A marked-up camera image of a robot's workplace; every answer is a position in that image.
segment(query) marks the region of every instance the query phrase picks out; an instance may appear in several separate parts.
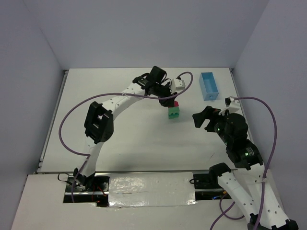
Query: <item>blue container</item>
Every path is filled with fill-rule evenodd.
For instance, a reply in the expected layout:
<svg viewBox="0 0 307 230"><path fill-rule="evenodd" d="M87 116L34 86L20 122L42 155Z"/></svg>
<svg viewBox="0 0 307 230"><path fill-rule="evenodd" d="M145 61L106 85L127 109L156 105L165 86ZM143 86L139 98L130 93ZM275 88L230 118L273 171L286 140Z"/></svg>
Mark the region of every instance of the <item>blue container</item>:
<svg viewBox="0 0 307 230"><path fill-rule="evenodd" d="M219 95L212 72L201 73L200 85L204 101L213 101Z"/></svg>

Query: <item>blue box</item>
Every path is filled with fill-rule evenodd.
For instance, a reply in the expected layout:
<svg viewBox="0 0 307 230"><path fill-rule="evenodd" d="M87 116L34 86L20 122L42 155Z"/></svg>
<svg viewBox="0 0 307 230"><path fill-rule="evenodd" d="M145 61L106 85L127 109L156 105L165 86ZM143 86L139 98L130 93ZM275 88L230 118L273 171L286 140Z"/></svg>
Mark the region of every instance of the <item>blue box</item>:
<svg viewBox="0 0 307 230"><path fill-rule="evenodd" d="M200 85L204 101L213 101L219 95L212 72L201 73Z"/></svg>

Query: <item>wall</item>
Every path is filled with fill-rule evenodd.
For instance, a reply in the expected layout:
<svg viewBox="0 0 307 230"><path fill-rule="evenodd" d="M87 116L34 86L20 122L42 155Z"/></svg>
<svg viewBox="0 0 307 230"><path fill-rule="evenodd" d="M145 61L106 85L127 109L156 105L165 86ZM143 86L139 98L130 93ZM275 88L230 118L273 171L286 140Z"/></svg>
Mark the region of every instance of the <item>wall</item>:
<svg viewBox="0 0 307 230"><path fill-rule="evenodd" d="M268 0L24 0L64 68L233 67Z"/></svg>
<svg viewBox="0 0 307 230"><path fill-rule="evenodd" d="M0 8L0 228L11 229L27 173L38 165L62 71L21 0Z"/></svg>
<svg viewBox="0 0 307 230"><path fill-rule="evenodd" d="M285 210L307 228L307 1L271 0L234 72L240 96L256 96L275 112L278 141L271 164ZM258 102L244 102L253 138L267 160L272 119Z"/></svg>

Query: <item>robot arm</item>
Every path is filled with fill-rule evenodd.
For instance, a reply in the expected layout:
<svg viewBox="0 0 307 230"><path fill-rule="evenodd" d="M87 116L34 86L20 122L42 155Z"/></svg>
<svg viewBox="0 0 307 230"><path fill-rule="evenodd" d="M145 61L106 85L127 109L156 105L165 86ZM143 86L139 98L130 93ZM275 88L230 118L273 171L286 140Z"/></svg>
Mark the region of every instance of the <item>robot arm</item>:
<svg viewBox="0 0 307 230"><path fill-rule="evenodd" d="M168 97L176 95L176 90L185 89L184 81L181 79L173 79L171 82L163 85L165 77L166 72L154 66L150 73L136 77L132 84L122 92L122 95L115 96L103 103L93 102L90 105L84 123L86 139L83 150L90 157L82 172L78 173L78 169L81 168L81 165L86 160L86 157L80 157L80 165L73 173L74 176L77 175L78 182L85 186L85 189L91 187L93 183L96 162L104 142L109 140L113 134L114 120L125 109L143 99L131 94L143 96L153 94L158 97ZM159 103L164 107L172 107L174 106L174 99L175 97L159 100Z"/></svg>
<svg viewBox="0 0 307 230"><path fill-rule="evenodd" d="M195 127L201 127L205 119L209 123L205 130L215 132L226 145L229 159L242 174L251 196L235 180L229 167L218 164L210 168L211 178L223 187L237 203L248 222L248 229L253 229L261 203L261 183L265 183L264 208L259 230L297 230L294 220L290 220L282 210L272 190L270 182L264 179L264 164L258 148L247 139L248 125L245 118L236 114L240 109L233 98L226 98L227 107L223 110L207 106L202 112L193 115Z"/></svg>

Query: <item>green block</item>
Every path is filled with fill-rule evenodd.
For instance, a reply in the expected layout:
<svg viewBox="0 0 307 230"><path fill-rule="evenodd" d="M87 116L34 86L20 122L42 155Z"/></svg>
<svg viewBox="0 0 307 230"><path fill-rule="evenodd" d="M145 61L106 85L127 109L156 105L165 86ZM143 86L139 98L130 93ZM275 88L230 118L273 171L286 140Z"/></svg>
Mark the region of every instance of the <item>green block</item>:
<svg viewBox="0 0 307 230"><path fill-rule="evenodd" d="M168 119L179 117L179 107L168 108Z"/></svg>

